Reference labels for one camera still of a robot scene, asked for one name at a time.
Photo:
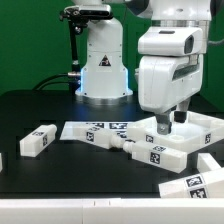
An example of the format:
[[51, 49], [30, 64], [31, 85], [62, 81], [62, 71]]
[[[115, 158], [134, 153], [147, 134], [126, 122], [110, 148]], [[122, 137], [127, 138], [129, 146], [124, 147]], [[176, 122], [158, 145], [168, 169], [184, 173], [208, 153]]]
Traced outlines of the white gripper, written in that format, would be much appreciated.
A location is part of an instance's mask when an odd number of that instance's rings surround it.
[[157, 132], [171, 133], [170, 114], [184, 123], [192, 95], [201, 89], [203, 73], [202, 30], [196, 27], [150, 27], [140, 37], [138, 100], [141, 108], [156, 115]]

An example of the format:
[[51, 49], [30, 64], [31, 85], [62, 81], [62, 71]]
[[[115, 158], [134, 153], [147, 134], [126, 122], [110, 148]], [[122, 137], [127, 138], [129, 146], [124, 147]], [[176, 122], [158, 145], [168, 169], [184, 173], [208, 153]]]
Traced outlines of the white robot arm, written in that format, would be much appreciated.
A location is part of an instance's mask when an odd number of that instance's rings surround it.
[[189, 100], [201, 89], [209, 25], [224, 0], [72, 0], [65, 9], [76, 29], [87, 29], [87, 63], [78, 94], [93, 101], [121, 98], [129, 92], [122, 62], [123, 27], [111, 5], [152, 21], [138, 39], [138, 102], [152, 112], [157, 132], [167, 135], [183, 123]]

